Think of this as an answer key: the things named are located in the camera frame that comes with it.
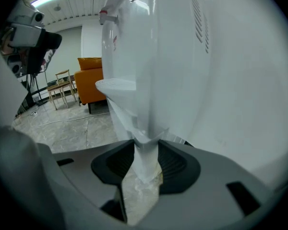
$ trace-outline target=vent slot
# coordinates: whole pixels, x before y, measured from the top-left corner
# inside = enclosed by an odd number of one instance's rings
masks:
[[[207,18],[204,14],[204,23],[205,23],[205,43],[206,43],[206,52],[208,53],[209,52],[209,31],[208,31],[208,21],[207,21]]]
[[[193,14],[194,14],[194,25],[195,25],[195,34],[198,40],[203,43],[203,24],[202,24],[202,16],[201,16],[201,6],[198,0],[191,0],[192,2],[192,8],[193,8]]]

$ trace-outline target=sofa cushion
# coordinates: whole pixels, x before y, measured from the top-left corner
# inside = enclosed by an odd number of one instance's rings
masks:
[[[82,104],[105,100],[105,95],[100,92],[95,83],[103,79],[102,69],[89,69],[86,71],[77,71],[74,74],[77,91]]]
[[[78,58],[78,61],[81,70],[102,68],[101,58]]]

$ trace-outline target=black tripod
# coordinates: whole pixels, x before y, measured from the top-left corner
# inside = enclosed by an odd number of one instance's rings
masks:
[[[43,100],[43,101],[42,101],[42,97],[40,96],[40,93],[39,93],[39,88],[38,88],[38,84],[37,84],[36,75],[34,75],[34,78],[35,78],[36,87],[37,87],[37,91],[38,91],[39,98],[40,98],[40,100],[38,100],[38,101],[36,102],[36,104],[37,104],[38,106],[41,106],[41,105],[45,104],[47,101],[46,101],[46,100]]]

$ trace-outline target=tile floor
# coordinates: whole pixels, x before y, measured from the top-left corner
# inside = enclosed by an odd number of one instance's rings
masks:
[[[71,95],[66,96],[66,99],[69,108],[61,98],[54,100],[57,111],[50,102],[40,107],[33,106],[14,120],[13,127],[30,136],[35,142],[47,144],[53,153],[83,150],[118,141],[110,114],[97,115],[109,112],[107,101],[92,104],[90,115],[87,105],[79,106]],[[91,117],[70,122],[55,122],[86,116]]]

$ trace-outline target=wall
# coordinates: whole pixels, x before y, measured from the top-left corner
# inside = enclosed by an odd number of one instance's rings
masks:
[[[101,57],[102,26],[97,19],[84,21],[81,31],[81,57]]]
[[[47,68],[47,82],[55,80],[55,74],[60,71],[69,69],[70,74],[73,75],[80,70],[77,58],[81,57],[81,28],[58,32],[58,34],[62,36],[62,42]],[[47,82],[44,73],[38,74],[37,83],[39,89],[46,87]],[[36,90],[36,85],[31,87],[31,92]]]

